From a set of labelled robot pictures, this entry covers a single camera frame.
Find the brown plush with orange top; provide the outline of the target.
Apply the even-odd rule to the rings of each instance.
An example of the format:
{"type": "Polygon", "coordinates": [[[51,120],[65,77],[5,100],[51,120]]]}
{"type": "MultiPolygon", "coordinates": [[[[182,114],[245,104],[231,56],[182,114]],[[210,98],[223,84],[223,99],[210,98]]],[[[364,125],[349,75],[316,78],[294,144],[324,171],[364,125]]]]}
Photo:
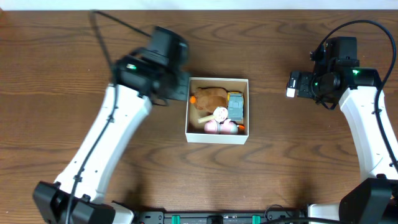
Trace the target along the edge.
{"type": "Polygon", "coordinates": [[[218,107],[227,107],[228,93],[223,88],[197,88],[189,102],[200,111],[213,113],[218,107]]]}

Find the yellow grey toy truck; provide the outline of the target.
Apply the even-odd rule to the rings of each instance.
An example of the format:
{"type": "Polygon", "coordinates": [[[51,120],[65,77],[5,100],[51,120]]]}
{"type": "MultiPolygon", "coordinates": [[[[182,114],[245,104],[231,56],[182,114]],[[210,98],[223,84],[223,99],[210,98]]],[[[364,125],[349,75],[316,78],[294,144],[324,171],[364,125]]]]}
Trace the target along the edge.
{"type": "Polygon", "coordinates": [[[241,92],[228,92],[228,119],[231,121],[241,121],[244,116],[244,97],[241,92]]]}

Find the pink duck toy with hat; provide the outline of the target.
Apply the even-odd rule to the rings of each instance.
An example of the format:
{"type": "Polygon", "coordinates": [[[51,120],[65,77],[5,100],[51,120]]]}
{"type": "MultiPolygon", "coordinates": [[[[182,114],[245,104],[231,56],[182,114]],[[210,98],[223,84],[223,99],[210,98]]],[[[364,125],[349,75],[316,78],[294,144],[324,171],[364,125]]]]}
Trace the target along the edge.
{"type": "Polygon", "coordinates": [[[222,123],[219,123],[215,119],[212,119],[211,121],[208,121],[204,126],[204,131],[207,134],[235,135],[244,130],[245,127],[242,124],[237,124],[230,119],[226,119],[222,123]]]}

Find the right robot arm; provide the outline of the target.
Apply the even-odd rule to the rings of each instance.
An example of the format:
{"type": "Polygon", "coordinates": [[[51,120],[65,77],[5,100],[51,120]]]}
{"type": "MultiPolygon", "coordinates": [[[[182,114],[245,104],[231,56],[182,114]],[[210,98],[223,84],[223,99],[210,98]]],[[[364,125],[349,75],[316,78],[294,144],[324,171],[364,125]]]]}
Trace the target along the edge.
{"type": "Polygon", "coordinates": [[[397,223],[397,171],[385,143],[397,153],[397,139],[377,91],[377,70],[359,66],[357,40],[334,37],[312,53],[312,72],[293,71],[288,97],[315,100],[329,110],[340,107],[358,155],[361,183],[338,203],[312,204],[308,216],[343,223],[397,223]]]}

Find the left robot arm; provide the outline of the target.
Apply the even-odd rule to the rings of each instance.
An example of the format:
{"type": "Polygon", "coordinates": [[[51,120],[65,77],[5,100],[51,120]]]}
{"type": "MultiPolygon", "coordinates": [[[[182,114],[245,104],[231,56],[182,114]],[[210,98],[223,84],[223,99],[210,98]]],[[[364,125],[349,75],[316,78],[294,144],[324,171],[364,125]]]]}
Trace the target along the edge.
{"type": "Polygon", "coordinates": [[[155,105],[186,100],[188,43],[156,27],[147,47],[111,64],[100,111],[71,162],[54,182],[39,182],[33,199],[46,223],[132,223],[134,212],[105,203],[114,169],[130,139],[155,105]]]}

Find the white cardboard box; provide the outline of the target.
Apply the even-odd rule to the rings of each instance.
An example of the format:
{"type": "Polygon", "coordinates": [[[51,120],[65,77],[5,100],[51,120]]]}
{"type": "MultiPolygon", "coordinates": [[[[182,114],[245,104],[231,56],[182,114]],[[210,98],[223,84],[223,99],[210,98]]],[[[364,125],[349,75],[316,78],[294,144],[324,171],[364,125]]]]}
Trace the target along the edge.
{"type": "Polygon", "coordinates": [[[187,102],[185,135],[187,142],[208,144],[244,144],[249,137],[249,80],[239,78],[203,78],[193,77],[189,81],[189,95],[197,88],[224,88],[228,91],[238,91],[243,94],[243,120],[245,129],[238,134],[207,134],[204,130],[205,124],[198,124],[197,119],[207,115],[206,112],[198,111],[191,103],[187,102]]]}

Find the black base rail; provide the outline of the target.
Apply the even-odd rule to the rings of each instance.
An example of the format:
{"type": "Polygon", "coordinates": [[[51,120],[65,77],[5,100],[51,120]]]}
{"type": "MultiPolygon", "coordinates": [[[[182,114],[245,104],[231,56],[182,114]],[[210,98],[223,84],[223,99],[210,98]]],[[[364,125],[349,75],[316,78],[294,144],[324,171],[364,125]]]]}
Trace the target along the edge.
{"type": "Polygon", "coordinates": [[[341,223],[337,212],[310,215],[307,210],[273,204],[262,211],[136,212],[132,224],[229,224],[229,223],[341,223]]]}

